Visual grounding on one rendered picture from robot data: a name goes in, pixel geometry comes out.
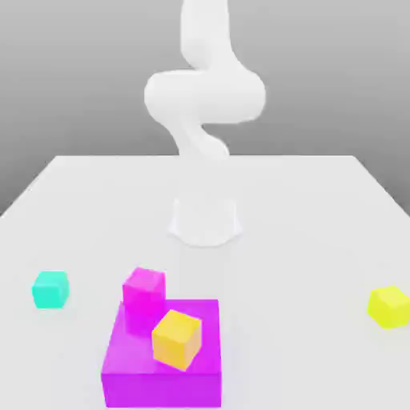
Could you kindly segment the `small orange cube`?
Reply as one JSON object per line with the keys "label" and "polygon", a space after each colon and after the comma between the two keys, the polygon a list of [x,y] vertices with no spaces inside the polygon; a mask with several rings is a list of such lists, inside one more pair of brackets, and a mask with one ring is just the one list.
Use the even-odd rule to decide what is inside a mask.
{"label": "small orange cube", "polygon": [[153,358],[185,372],[202,347],[202,320],[169,310],[151,333]]}

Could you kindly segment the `small yellow cube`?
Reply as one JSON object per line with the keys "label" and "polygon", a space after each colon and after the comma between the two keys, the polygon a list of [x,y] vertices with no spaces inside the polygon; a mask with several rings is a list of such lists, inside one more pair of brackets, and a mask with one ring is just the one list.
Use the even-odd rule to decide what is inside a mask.
{"label": "small yellow cube", "polygon": [[385,329],[407,325],[410,322],[410,297],[393,285],[372,290],[367,313]]}

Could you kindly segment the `small magenta cube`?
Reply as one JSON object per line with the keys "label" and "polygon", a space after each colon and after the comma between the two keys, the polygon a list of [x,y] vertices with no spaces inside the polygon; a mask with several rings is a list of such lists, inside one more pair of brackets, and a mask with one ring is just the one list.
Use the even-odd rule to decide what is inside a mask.
{"label": "small magenta cube", "polygon": [[123,283],[127,330],[148,336],[165,314],[165,273],[137,267]]}

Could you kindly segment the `large purple box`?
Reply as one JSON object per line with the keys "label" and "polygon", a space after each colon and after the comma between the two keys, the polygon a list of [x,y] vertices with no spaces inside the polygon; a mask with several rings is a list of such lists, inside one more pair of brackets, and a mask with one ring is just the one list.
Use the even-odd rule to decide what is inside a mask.
{"label": "large purple box", "polygon": [[138,319],[119,305],[101,381],[108,408],[219,408],[222,366],[219,302],[168,299],[163,313],[182,312],[202,320],[202,347],[184,372],[153,358],[151,332],[161,316]]}

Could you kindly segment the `small cyan cube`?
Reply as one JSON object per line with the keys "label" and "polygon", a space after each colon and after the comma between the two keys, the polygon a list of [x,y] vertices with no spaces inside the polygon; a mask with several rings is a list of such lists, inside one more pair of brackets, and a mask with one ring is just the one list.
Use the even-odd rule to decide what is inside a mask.
{"label": "small cyan cube", "polygon": [[65,271],[41,271],[32,286],[36,308],[63,308],[70,288]]}

